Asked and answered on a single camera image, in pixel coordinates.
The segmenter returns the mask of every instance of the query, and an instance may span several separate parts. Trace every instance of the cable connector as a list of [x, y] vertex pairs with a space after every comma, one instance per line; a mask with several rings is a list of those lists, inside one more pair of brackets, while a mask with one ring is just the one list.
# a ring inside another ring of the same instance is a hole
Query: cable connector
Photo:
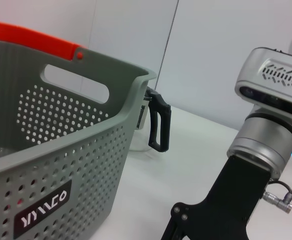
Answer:
[[292, 201], [292, 194], [291, 193], [287, 193], [285, 196], [285, 199], [282, 200], [282, 199], [278, 198], [277, 196], [273, 195], [272, 193], [265, 191], [262, 198], [266, 202], [268, 202], [272, 205], [275, 205], [277, 208], [281, 209], [282, 211], [284, 211], [288, 214], [292, 210], [292, 205], [290, 204], [290, 202]]

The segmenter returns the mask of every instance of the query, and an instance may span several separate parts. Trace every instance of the white table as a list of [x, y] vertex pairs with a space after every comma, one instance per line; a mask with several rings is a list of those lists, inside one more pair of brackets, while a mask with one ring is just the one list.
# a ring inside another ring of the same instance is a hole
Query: white table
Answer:
[[[160, 240], [175, 203], [197, 204], [206, 197], [236, 134], [173, 107], [169, 151], [129, 153], [112, 212], [91, 240]], [[292, 187], [292, 158], [281, 180]], [[281, 186], [267, 190], [286, 194]], [[292, 239], [292, 211], [261, 200], [247, 232], [250, 240]]]

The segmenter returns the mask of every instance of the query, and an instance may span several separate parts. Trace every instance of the black handle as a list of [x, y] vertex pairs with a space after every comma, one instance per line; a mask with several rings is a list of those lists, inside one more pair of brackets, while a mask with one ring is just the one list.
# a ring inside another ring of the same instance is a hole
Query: black handle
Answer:
[[[158, 152], [166, 152], [169, 149], [171, 107], [159, 93], [149, 87], [145, 96], [151, 98], [149, 101], [151, 128], [148, 145]], [[157, 143], [158, 114], [161, 117], [160, 144]]]

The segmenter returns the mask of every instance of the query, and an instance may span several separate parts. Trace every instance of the red basket handle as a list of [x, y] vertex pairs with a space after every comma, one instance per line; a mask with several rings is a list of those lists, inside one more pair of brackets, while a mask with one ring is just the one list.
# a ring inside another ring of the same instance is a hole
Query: red basket handle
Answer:
[[80, 45], [25, 27], [0, 22], [0, 41], [23, 45], [66, 60], [72, 60]]

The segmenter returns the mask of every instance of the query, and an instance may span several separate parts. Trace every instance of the laundry basket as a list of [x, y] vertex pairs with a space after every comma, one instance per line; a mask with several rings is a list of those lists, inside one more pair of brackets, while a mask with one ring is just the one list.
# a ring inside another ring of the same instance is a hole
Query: laundry basket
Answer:
[[[105, 85], [101, 104], [46, 81], [52, 65]], [[155, 74], [0, 23], [0, 240], [86, 240], [109, 215]]]

